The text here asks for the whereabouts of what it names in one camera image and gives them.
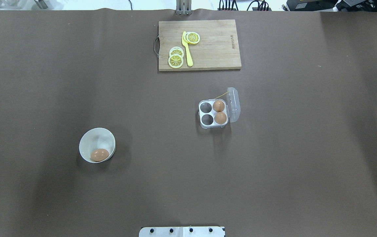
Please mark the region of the brown egg from bowl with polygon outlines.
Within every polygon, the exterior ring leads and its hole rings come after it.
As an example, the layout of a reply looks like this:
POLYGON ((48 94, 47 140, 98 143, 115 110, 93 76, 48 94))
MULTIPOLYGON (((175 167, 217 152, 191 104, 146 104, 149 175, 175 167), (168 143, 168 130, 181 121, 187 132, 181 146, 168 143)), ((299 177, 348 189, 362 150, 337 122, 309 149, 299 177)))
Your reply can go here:
POLYGON ((103 160, 106 160, 110 156, 110 153, 108 150, 99 148, 92 151, 90 155, 90 160, 94 162, 101 162, 103 160))

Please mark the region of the clear plastic egg box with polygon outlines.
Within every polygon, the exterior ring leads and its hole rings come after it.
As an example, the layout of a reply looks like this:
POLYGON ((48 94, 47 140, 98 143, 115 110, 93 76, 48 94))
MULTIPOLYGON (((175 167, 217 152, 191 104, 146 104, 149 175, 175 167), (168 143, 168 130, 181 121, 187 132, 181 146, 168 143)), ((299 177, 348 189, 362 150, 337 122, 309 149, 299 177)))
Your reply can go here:
POLYGON ((241 114, 238 90, 228 87, 222 95, 198 103, 198 116, 203 129, 223 128, 236 122, 241 114))

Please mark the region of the brown egg in box near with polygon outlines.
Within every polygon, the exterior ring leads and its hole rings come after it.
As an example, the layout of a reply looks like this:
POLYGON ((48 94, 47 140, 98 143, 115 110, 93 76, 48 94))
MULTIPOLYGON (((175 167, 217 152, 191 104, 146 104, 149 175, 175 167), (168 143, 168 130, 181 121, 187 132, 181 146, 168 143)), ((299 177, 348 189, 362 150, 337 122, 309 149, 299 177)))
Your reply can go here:
POLYGON ((225 124, 227 121, 227 115, 224 112, 218 112, 214 116, 214 121, 218 124, 225 124))

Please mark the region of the brown egg in box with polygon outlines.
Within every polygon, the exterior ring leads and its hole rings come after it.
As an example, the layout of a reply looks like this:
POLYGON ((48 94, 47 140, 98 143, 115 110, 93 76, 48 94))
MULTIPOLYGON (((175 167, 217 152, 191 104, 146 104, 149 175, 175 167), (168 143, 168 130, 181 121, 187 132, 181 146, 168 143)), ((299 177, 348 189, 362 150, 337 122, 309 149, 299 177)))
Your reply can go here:
POLYGON ((223 112, 225 110, 225 102, 223 100, 216 100, 213 103, 213 110, 215 112, 223 112))
POLYGON ((225 124, 227 121, 227 115, 224 112, 218 112, 214 116, 214 121, 218 124, 225 124))

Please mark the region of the brown egg in box far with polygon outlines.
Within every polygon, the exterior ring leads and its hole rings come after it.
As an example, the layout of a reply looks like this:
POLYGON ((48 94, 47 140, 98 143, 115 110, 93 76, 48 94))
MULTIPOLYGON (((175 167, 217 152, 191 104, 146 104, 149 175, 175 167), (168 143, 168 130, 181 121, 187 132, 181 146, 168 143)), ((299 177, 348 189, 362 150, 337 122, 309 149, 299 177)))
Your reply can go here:
POLYGON ((213 110, 215 112, 223 112, 225 110, 225 102, 223 100, 216 100, 213 103, 213 110))

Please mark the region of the yellow plastic knife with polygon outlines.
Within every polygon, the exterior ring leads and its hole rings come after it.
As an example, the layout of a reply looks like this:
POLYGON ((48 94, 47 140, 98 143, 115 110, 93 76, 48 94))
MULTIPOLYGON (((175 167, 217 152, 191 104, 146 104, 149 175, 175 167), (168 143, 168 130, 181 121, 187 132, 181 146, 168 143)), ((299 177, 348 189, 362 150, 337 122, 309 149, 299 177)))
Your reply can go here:
POLYGON ((185 47, 185 56, 186 56, 186 59, 187 59, 187 66, 193 66, 193 60, 192 60, 192 57, 190 55, 189 44, 185 43, 182 38, 181 38, 181 43, 185 47))

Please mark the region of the lemon slice lower left pair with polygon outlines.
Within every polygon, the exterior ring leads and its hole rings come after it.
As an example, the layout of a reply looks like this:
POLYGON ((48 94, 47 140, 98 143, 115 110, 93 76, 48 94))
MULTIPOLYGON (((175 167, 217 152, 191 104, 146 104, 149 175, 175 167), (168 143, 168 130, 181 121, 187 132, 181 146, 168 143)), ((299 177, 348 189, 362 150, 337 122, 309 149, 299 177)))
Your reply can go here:
POLYGON ((184 64, 184 57, 179 54, 172 54, 169 56, 168 65, 171 68, 180 68, 184 64))

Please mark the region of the lemon slice pair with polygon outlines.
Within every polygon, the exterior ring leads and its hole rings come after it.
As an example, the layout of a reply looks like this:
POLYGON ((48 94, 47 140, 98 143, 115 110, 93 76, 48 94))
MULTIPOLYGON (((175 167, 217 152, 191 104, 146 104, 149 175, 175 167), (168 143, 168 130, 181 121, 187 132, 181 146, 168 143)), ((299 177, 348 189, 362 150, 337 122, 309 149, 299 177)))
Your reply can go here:
POLYGON ((181 47, 177 47, 177 46, 176 47, 172 47, 169 50, 169 56, 172 56, 174 54, 178 54, 181 57, 184 57, 184 50, 181 47))
POLYGON ((168 65, 171 68, 180 68, 184 64, 184 57, 179 54, 172 54, 169 56, 168 65))

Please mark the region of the lemon slice upper left pair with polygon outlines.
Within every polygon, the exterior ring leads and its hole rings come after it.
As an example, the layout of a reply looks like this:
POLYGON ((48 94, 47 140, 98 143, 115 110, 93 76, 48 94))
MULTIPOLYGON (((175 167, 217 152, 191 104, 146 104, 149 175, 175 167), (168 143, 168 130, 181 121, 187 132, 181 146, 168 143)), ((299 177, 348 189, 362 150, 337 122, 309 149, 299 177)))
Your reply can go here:
POLYGON ((172 47, 169 50, 169 56, 172 56, 174 54, 178 54, 181 57, 184 57, 184 50, 181 47, 177 47, 177 46, 176 47, 172 47))

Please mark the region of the wooden cutting board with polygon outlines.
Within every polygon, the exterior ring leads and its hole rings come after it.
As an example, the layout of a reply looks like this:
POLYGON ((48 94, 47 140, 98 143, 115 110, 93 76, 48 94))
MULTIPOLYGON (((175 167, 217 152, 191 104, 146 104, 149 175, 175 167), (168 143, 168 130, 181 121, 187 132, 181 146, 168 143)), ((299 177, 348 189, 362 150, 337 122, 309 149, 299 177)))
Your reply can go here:
POLYGON ((160 21, 159 71, 191 71, 241 69, 241 57, 237 37, 236 21, 225 20, 188 20, 160 21), (196 32, 200 36, 197 44, 189 44, 193 66, 187 66, 187 60, 180 68, 169 66, 169 50, 182 44, 183 32, 196 32))

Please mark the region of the lemon slice top right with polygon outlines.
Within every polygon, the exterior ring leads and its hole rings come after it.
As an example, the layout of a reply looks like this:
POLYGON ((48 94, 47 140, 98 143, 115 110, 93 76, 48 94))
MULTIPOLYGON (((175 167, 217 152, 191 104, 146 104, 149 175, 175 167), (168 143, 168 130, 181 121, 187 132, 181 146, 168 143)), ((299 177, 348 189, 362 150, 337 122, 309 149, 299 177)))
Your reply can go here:
POLYGON ((200 42, 200 35, 196 32, 186 32, 185 40, 189 44, 198 44, 200 42))

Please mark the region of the lemon slice under top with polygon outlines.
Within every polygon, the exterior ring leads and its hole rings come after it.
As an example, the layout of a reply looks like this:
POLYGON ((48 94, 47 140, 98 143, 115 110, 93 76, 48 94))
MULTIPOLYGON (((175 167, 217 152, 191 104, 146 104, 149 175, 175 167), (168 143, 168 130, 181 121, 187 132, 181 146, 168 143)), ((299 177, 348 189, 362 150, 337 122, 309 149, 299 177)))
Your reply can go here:
POLYGON ((187 34, 186 33, 183 34, 182 39, 184 40, 185 43, 189 44, 189 42, 187 41, 187 34))

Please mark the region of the white bowl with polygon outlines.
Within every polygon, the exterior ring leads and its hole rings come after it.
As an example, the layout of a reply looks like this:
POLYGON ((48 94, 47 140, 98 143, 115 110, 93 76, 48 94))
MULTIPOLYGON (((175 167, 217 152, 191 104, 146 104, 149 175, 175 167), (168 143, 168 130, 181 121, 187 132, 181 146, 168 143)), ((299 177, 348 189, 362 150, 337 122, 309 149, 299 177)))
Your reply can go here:
POLYGON ((79 153, 83 160, 89 163, 101 163, 90 160, 93 150, 103 148, 109 151, 109 160, 116 150, 116 139, 114 135, 106 128, 93 128, 87 131, 80 139, 79 153))

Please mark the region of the aluminium frame post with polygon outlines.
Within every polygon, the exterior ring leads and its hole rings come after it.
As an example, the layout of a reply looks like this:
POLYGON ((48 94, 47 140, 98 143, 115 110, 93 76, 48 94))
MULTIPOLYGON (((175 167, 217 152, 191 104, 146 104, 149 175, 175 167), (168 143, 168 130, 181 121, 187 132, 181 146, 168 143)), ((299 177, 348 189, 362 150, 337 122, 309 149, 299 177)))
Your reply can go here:
POLYGON ((191 0, 176 0, 176 15, 191 15, 192 1, 191 0))

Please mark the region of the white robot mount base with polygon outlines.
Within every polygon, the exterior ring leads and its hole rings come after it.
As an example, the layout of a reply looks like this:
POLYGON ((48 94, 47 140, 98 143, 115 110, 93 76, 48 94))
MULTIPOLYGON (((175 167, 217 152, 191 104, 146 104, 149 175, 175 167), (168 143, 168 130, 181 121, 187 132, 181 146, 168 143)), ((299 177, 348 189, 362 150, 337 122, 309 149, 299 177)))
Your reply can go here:
POLYGON ((221 226, 154 226, 143 227, 139 237, 225 237, 221 226))

